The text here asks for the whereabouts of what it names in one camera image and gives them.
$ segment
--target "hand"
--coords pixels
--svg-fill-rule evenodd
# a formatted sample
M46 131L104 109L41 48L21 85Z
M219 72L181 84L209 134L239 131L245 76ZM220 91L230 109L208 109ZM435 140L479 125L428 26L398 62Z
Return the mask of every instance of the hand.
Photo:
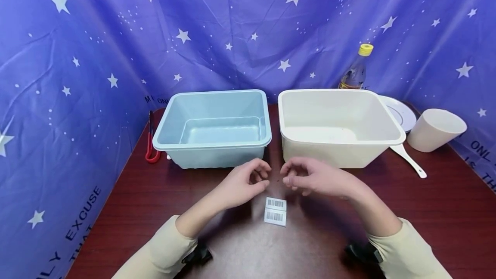
M222 210L237 207L265 191L269 185L268 172L272 169L260 158L235 167L211 192Z
M281 168L285 175L282 182L296 191L303 189L303 196L312 191L344 198L367 188L366 184L344 170L331 167L314 158L291 158Z

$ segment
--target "plastic bottle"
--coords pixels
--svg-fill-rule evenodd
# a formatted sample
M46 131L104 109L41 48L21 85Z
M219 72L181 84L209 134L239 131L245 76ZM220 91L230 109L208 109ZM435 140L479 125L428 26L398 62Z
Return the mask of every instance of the plastic bottle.
M365 82L365 59L372 54L373 45L362 44L353 64L345 71L339 82L339 89L360 90Z

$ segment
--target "white plastic basin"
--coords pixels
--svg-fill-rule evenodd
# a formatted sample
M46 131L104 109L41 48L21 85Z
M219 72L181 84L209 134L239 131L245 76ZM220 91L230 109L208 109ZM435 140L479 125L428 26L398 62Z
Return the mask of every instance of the white plastic basin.
M338 168L364 168L406 138L368 90L285 90L278 104L285 161L307 156Z

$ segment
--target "dark red table surface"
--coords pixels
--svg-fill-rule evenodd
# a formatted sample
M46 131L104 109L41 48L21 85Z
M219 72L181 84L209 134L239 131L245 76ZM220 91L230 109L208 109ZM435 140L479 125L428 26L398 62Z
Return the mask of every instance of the dark red table surface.
M156 125L163 110L156 112ZM226 211L205 230L214 257L181 278L311 279L382 278L376 266L346 258L350 239L365 233L346 201L287 190L277 106L270 106L272 142L265 161L271 184L250 203ZM144 159L147 128L110 194L68 279L111 278L173 214L181 214L212 190L231 169L183 170L162 156ZM454 279L496 278L496 196L449 146L411 157L427 179L390 149L364 169L350 170L399 216L410 220ZM265 197L288 201L287 227L264 223Z

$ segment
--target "light blue plastic basin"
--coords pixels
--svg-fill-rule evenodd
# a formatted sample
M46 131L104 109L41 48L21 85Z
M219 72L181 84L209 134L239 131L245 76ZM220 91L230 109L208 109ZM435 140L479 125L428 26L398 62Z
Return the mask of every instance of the light blue plastic basin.
M216 168L262 158L271 139L265 93L226 90L172 96L152 143L183 169Z

